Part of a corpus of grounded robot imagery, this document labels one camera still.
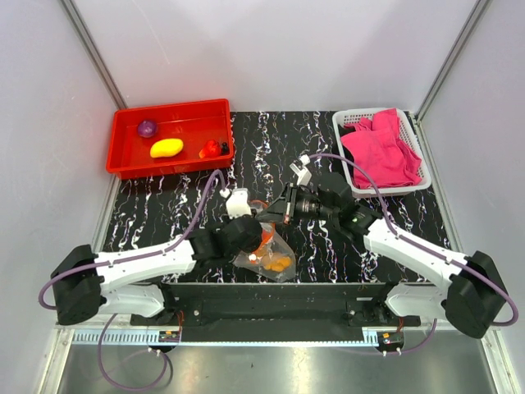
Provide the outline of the yellow fake lemon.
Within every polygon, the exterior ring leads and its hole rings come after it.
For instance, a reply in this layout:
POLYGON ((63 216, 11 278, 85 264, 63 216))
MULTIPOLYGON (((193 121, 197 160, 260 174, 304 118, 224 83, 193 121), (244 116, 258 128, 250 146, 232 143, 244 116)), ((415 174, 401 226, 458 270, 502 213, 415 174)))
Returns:
POLYGON ((159 140, 150 149, 151 158, 171 158, 179 154, 184 149, 184 142, 181 139, 170 138, 159 140))

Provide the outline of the pink fake fruit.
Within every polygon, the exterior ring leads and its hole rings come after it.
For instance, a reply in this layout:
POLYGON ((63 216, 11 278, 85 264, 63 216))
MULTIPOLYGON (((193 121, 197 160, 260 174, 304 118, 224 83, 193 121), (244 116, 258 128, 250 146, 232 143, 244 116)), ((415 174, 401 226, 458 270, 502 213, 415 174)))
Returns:
POLYGON ((144 120, 137 125, 137 133, 140 137, 151 138, 158 132, 158 124, 152 120, 144 120))

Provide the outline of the peach fake fruit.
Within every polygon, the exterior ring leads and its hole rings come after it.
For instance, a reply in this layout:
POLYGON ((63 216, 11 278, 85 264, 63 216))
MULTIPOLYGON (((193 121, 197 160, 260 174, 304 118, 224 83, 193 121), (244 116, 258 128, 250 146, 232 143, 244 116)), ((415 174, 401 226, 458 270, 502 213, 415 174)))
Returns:
POLYGON ((262 244, 266 244, 268 241, 270 241, 275 233, 274 227, 269 227, 268 229, 262 230, 262 244))

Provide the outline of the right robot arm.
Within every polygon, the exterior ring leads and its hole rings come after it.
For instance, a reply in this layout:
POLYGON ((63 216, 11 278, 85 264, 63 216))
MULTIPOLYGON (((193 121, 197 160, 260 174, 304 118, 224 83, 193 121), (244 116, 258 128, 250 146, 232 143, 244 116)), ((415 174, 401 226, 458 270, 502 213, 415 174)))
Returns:
POLYGON ((387 214, 359 203, 338 173, 323 176, 315 191, 288 183, 256 218, 280 224, 324 221, 343 237, 429 281, 389 285, 372 305, 379 324, 391 325, 407 316, 445 319, 462 334, 481 339, 508 302, 491 256, 447 250, 397 227, 387 214))

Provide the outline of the red fake fruit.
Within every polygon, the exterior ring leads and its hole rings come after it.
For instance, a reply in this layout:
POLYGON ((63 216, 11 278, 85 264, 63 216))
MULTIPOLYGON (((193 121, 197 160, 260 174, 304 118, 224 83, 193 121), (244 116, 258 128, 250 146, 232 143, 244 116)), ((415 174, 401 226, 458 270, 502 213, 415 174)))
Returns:
POLYGON ((199 151, 199 157, 204 158, 216 158, 221 155, 221 145, 216 140, 207 141, 199 151))

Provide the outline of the clear zip top bag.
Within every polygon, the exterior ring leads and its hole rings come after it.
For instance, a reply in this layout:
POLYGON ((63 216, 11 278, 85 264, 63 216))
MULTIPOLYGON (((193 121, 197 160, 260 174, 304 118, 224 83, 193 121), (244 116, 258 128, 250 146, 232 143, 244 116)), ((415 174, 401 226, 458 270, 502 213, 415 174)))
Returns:
MULTIPOLYGON (((260 213, 264 208, 268 206, 265 201, 261 200, 251 200, 249 201, 249 206, 251 208, 251 213, 260 213)), ((268 229, 269 227, 274 227, 274 223, 261 223, 262 229, 268 229)), ((270 241, 266 244, 262 244, 255 250, 253 253, 245 253, 240 251, 238 255, 233 260, 233 264, 237 268, 244 268, 253 273, 265 277, 268 280, 274 282, 284 282, 291 279, 295 275, 296 268, 296 259, 294 252, 284 241, 284 239, 276 232, 270 241), (273 256, 274 254, 283 254, 292 258, 292 264, 283 272, 276 273, 269 271, 263 268, 261 265, 261 260, 264 256, 269 255, 273 256)))

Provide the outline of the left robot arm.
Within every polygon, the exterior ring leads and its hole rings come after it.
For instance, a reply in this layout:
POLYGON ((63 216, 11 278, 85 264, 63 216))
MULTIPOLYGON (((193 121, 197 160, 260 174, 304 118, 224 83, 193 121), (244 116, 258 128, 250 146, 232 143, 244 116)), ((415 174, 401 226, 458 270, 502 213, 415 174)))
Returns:
POLYGON ((262 240, 261 224, 244 215, 137 250, 95 253, 90 245, 79 245, 51 273, 45 289, 52 291, 51 308, 63 326, 99 314, 135 314, 167 325, 176 318, 176 303, 160 286, 140 282, 251 254, 262 240))

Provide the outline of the orange fake fruit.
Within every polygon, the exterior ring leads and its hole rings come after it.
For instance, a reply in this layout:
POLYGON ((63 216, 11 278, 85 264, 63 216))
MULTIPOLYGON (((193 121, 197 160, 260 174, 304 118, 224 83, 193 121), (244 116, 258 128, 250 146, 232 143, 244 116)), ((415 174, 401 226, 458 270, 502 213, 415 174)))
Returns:
POLYGON ((261 260, 264 269, 281 273, 292 264, 292 258, 283 254, 266 255, 261 260))

